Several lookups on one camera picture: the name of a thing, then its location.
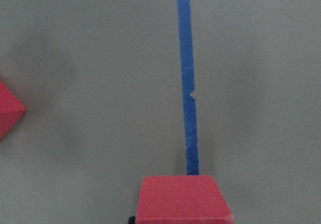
red block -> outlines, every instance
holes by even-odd
[[[233,224],[218,185],[208,175],[145,177],[136,224]]]
[[[0,139],[26,111],[26,107],[0,81]]]

gray floor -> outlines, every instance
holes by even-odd
[[[236,223],[321,219],[321,0],[191,0],[201,173]],[[176,0],[0,0],[0,223],[114,223],[185,174]]]

red cube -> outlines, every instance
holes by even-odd
[[[213,177],[150,176],[142,182],[136,224],[233,224]]]
[[[0,139],[26,110],[26,107],[0,82]]]

blue tape line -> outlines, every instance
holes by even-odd
[[[177,7],[181,46],[187,174],[198,175],[200,174],[200,170],[196,102],[191,96],[195,85],[190,0],[177,0]]]

black object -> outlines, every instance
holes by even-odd
[[[134,217],[134,216],[131,216],[131,217],[128,219],[128,224],[135,224],[135,217]]]

